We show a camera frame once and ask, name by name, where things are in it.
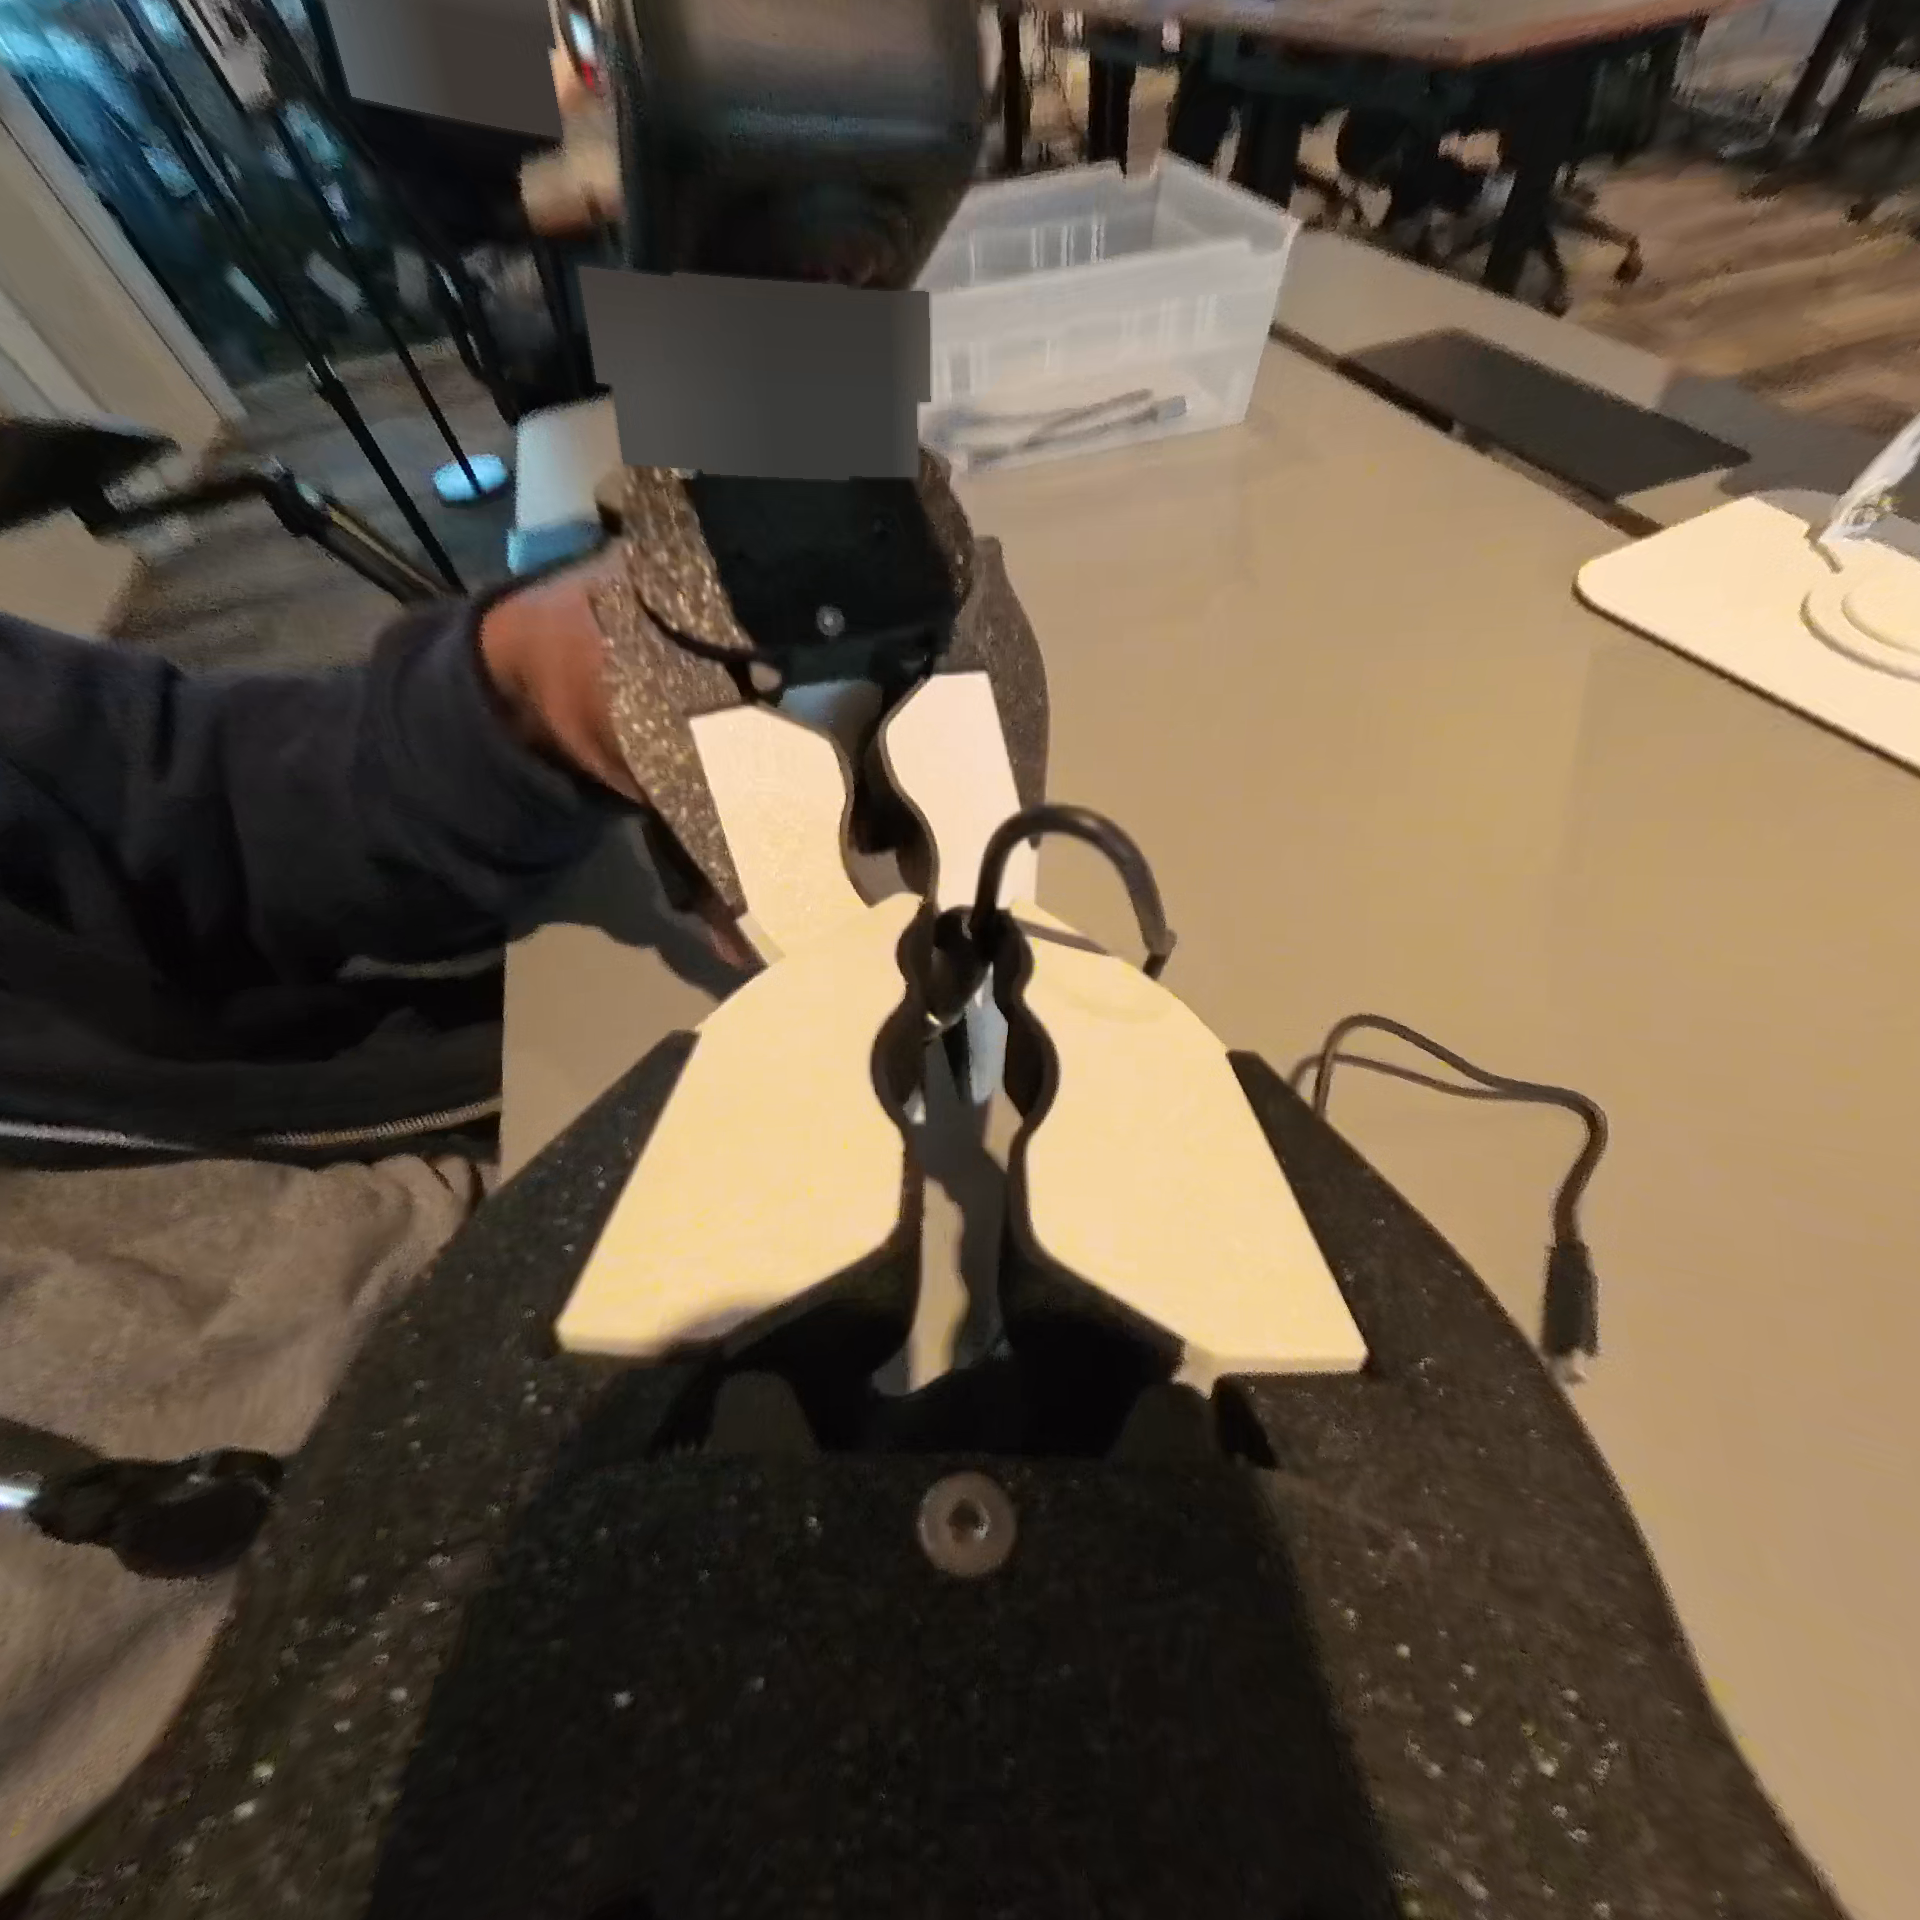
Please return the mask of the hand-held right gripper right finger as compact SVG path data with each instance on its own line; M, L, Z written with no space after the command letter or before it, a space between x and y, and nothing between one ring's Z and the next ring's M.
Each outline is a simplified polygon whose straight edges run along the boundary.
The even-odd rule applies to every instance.
M1228 1046L1037 902L998 949L1010 1139L998 1314L1017 1432L1105 1455L1143 1399L1357 1381L1370 1344Z

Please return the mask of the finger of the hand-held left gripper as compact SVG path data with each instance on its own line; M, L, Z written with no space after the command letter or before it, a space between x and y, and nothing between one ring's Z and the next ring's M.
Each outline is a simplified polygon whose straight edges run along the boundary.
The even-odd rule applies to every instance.
M907 808L928 902L973 902L988 839L1020 808L1013 751L985 672L937 675L881 722L881 775Z
M743 946L778 964L904 892L893 854L853 846L854 765L834 731L778 705L691 721L743 909Z

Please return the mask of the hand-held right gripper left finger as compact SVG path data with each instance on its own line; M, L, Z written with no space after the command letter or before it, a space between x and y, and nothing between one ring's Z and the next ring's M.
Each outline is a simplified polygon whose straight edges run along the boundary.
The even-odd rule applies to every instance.
M790 951L695 1032L560 1309L570 1356L691 1361L711 1404L778 1376L825 1448L868 1438L921 1295L923 1175L893 1084L921 1061L885 896Z

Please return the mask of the clear plastic bin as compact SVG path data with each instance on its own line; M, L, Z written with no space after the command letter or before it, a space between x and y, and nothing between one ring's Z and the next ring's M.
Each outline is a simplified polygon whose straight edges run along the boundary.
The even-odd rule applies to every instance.
M923 446L981 474L1238 426L1300 235L1178 156L974 185L917 279Z

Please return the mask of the person's left forearm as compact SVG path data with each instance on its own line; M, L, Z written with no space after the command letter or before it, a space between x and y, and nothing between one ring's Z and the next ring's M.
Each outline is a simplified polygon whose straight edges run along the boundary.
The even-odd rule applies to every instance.
M210 994L498 949L613 816L484 664L508 606L400 611L314 675L7 618L4 902Z

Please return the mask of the person's torso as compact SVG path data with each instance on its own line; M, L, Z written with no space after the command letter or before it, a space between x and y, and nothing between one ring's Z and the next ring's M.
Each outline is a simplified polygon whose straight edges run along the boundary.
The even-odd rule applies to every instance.
M4 1165L4 1416L104 1456L293 1456L380 1314L495 1176L491 1142L388 1134L500 1099L400 1099L373 1142L280 1156ZM110 1805L198 1691L237 1605L234 1569L140 1576L107 1549L4 1524L4 1892Z

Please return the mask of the black desk mat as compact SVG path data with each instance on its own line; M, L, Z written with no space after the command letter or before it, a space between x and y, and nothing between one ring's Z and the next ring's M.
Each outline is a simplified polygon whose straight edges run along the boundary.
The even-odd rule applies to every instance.
M1614 505L1753 459L1744 446L1463 328L1357 348L1338 359L1338 372L1433 426Z

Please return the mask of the white document stand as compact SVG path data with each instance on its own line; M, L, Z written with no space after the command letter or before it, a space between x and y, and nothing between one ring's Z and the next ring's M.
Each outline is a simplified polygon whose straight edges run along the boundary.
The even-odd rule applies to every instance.
M1917 775L1917 419L1844 492L1741 495L1587 562L1574 592Z

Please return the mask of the brown office desk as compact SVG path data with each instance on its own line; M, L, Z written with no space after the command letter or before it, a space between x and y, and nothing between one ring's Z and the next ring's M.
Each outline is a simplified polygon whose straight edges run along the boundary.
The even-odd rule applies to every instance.
M1543 258L1555 189L1577 162L1598 78L1741 11L1741 4L1023 4L1088 38L1213 41L1210 78L1248 96L1235 182L1288 205L1311 126L1345 109L1394 115L1444 144L1498 132L1510 176L1480 285L1517 296Z

